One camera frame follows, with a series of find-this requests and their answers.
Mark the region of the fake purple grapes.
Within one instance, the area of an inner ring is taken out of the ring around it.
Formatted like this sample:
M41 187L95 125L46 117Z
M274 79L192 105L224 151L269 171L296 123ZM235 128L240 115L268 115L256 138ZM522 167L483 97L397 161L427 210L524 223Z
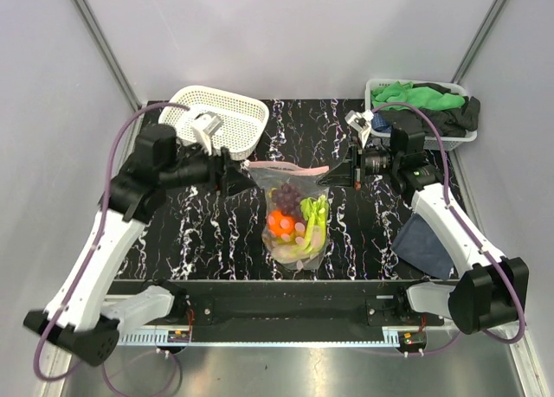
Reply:
M298 188L289 182L284 182L277 189L279 190L279 200L274 203L274 206L284 215L300 219L302 216L300 207L302 196Z

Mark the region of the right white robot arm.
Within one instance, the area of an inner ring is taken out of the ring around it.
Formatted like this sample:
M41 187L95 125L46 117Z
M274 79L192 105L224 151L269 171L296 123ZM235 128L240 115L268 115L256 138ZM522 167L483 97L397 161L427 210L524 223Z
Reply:
M322 186L359 188L368 175L387 174L395 191L410 201L454 263L455 285L419 282L393 303L393 314L413 324L423 313L452 320L464 334L488 332L518 322L518 341L525 332L525 298L529 269L521 258L507 258L466 216L448 189L448 173L427 162L425 135L396 127L390 146L365 150L357 143L318 183Z

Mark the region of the fake orange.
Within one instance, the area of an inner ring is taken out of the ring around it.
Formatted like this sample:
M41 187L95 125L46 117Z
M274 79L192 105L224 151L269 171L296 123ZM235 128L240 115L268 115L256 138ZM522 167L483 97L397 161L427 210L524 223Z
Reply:
M267 227L269 232L276 237L290 235L295 227L296 221L289 215L284 215L279 209L275 209L267 216Z

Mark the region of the fake yellow banana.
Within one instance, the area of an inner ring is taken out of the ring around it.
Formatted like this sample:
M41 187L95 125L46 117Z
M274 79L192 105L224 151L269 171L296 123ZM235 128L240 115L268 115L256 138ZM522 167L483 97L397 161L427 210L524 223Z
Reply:
M279 200L279 190L278 189L272 189L270 191L270 199L273 203L276 203Z

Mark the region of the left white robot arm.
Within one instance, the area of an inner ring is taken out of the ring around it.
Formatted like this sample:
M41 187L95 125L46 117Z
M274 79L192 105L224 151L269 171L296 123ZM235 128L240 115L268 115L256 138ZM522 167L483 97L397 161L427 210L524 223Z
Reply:
M180 323L189 308L187 291L153 281L115 305L105 297L128 251L143 233L170 189L205 186L222 196L255 186L227 149L211 154L200 144L177 147L169 125L151 125L138 134L133 153L100 199L86 245L62 288L43 310L29 311L27 329L92 367L103 364L119 338L156 319Z

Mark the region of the clear zip top bag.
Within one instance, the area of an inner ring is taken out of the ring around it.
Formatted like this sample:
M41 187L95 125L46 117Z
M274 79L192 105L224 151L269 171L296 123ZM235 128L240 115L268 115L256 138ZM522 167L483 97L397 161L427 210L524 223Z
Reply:
M329 189L319 184L329 168L278 161L245 165L265 195L262 241L271 259L291 271L317 270L329 242Z

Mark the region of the fake green celery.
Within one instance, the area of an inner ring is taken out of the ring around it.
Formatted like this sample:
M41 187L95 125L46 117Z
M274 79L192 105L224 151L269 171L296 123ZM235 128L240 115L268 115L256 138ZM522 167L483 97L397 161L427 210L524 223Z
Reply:
M300 210L306 221L304 235L300 242L283 246L283 257L286 263L315 257L326 242L326 224L329 204L325 194L318 198L308 197L300 202Z

